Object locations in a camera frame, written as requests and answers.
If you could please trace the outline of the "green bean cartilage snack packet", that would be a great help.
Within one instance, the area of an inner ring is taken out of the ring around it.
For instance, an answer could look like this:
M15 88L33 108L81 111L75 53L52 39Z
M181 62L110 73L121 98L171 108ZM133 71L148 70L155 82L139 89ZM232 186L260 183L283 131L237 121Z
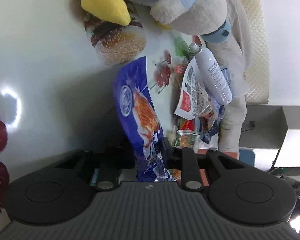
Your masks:
M196 153L199 149L200 134L195 131L181 130L174 126L172 146L190 148Z

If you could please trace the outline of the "blue spicy snack bag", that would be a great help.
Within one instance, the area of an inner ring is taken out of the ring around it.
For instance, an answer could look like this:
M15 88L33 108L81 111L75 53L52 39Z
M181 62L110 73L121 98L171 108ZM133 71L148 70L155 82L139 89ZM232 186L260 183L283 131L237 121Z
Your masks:
M147 85L146 57L119 70L113 95L119 121L134 150L138 181L175 181L162 158L164 133Z

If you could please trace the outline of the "orange spicy strip snack packet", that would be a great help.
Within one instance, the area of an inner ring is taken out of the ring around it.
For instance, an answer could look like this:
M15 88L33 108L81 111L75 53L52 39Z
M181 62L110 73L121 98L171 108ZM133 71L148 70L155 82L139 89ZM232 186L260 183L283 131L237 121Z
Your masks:
M185 71L187 69L188 64L179 64L177 66L174 67L174 78L177 82L177 85L179 87L179 89L182 88L182 83L183 83L183 78L184 78L184 74Z

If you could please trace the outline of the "blue facial tissue pack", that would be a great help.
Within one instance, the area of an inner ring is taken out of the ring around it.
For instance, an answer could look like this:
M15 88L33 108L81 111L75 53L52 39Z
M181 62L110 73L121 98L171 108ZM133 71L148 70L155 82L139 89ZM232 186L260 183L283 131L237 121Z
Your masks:
M230 88L230 92L233 94L232 87L231 87L231 76L230 76L230 71L229 68L226 66L221 66L221 71L225 77L226 83L228 84ZM212 96L210 91L206 89L207 94L209 95L211 102L213 103L213 118L214 122L213 125L205 132L203 132L200 135L200 139L206 143L206 144L211 144L212 137L216 135L219 132L219 124L221 120L224 118L224 106L221 106L216 99Z

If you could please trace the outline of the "pink cardboard box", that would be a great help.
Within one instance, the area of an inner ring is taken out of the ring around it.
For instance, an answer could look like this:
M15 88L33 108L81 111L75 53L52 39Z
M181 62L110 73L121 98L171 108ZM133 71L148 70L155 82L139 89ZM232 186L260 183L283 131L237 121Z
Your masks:
M240 161L220 151L209 149L204 154L204 170L207 180L212 184L215 180L226 176L230 171L242 169Z

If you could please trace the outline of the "clear barcode snack packet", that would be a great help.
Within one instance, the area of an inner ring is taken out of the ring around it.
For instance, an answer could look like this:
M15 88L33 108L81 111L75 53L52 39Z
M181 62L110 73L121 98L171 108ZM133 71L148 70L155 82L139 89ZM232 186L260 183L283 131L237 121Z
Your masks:
M179 102L174 113L187 120L215 115L215 107L205 90L195 58L189 62L183 75Z

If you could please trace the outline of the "blue chair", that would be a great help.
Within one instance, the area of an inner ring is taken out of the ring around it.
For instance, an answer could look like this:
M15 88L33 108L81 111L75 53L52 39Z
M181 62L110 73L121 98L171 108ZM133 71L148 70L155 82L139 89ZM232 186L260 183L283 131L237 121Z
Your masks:
M240 149L239 160L247 165L255 165L255 154L252 150Z

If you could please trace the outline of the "white spray bottle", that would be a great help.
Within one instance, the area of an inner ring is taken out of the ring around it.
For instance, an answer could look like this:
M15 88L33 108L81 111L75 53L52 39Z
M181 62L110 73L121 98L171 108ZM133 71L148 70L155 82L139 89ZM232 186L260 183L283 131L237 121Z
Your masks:
M189 55L196 59L203 84L212 97L219 105L228 105L232 101L232 92L213 53L193 42L189 46Z

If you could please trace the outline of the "white cabinet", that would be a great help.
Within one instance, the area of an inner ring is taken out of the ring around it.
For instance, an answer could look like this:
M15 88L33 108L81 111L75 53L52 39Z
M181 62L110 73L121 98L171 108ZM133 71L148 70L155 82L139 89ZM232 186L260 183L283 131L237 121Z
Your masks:
M300 106L247 106L239 147L262 169L300 167Z

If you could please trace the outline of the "beige quilted cushion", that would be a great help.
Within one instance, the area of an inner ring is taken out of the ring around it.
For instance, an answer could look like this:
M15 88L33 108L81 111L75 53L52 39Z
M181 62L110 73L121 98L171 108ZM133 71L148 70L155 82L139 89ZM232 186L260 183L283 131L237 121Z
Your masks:
M254 58L244 78L249 86L245 95L249 105L265 105L269 102L269 53L264 16L260 0L241 0L250 22Z

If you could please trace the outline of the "grey blanket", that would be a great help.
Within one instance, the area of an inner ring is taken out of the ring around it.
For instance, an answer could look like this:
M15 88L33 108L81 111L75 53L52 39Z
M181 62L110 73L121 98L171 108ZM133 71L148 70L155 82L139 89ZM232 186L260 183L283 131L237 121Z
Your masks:
M241 0L226 0L227 20L231 24L228 39L219 44L206 43L218 64L227 68L233 100L224 107L224 117L219 125L218 149L221 152L238 152L242 124L247 107L245 94L248 85L244 72L253 61L253 41L250 23Z

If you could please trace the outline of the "fruit print tablecloth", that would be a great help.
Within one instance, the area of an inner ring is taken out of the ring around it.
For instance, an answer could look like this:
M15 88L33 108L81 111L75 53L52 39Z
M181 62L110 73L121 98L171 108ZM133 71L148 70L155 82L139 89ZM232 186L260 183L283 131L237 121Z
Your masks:
M165 63L173 37L207 34L211 18L194 7L157 25L150 7L132 5L132 23L97 20L80 0L0 0L0 205L6 183L65 150L125 138L113 81L121 68L148 72Z

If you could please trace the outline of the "white blue plush penguin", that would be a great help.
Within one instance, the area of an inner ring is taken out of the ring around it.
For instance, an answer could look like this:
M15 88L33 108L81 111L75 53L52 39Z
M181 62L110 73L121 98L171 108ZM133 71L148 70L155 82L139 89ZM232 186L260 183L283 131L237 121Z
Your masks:
M127 26L131 22L128 1L149 7L159 24L199 35L205 42L222 43L231 34L226 0L81 0L81 7L101 20Z

